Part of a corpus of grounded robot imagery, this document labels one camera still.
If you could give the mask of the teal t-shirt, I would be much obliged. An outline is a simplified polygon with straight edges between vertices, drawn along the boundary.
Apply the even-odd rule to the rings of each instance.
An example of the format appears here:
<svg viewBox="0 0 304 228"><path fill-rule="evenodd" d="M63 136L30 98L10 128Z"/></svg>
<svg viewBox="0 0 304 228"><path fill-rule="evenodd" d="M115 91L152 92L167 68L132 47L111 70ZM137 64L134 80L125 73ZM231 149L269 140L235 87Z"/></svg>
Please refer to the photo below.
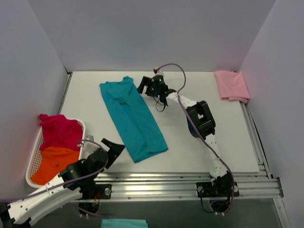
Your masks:
<svg viewBox="0 0 304 228"><path fill-rule="evenodd" d="M168 150L150 109L133 78L99 85L108 113L132 159L138 163Z"/></svg>

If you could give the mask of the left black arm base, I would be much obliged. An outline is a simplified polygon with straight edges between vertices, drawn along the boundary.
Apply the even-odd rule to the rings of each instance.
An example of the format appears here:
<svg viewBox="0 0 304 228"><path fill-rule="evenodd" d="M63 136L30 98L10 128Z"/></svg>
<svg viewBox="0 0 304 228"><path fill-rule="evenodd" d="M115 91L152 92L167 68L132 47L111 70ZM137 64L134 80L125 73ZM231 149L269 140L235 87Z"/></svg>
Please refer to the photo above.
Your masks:
<svg viewBox="0 0 304 228"><path fill-rule="evenodd" d="M111 198L112 184L102 183L89 186L82 193L81 200L108 200Z"/></svg>

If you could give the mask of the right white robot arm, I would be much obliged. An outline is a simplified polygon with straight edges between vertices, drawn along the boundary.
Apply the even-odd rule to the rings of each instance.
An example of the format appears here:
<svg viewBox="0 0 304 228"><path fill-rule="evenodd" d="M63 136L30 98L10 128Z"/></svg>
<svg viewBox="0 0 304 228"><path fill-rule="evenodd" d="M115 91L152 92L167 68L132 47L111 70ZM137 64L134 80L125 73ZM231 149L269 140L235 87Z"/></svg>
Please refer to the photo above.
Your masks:
<svg viewBox="0 0 304 228"><path fill-rule="evenodd" d="M152 78L143 76L137 92L142 94L144 90L147 96L158 98L164 107L168 106L168 100L172 100L183 109L188 130L203 145L204 155L208 159L212 193L222 196L228 191L228 185L233 188L233 174L220 156L215 137L216 123L207 102L181 96L180 90L176 91L165 84L163 73L156 73Z"/></svg>

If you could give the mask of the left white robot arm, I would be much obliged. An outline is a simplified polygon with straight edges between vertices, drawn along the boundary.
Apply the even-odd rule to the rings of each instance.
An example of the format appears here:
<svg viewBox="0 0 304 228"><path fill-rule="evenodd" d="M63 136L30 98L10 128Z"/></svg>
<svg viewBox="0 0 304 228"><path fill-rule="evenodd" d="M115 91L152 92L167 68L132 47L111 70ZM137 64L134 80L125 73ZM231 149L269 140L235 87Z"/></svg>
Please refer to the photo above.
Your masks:
<svg viewBox="0 0 304 228"><path fill-rule="evenodd" d="M33 193L17 200L0 202L0 220L5 228L29 228L50 212L74 200L91 199L97 194L95 178L109 169L125 149L105 138L101 143L82 139L81 149L91 153L58 173Z"/></svg>

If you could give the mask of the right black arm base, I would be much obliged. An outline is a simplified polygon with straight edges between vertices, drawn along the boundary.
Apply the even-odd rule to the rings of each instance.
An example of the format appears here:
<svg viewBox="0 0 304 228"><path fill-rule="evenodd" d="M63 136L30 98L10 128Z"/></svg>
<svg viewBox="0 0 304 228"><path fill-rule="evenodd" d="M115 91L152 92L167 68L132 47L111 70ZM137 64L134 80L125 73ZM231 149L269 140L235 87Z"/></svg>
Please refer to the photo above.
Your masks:
<svg viewBox="0 0 304 228"><path fill-rule="evenodd" d="M211 178L209 181L196 183L197 196L199 198L231 198L238 197L238 184L234 181L230 172L222 177Z"/></svg>

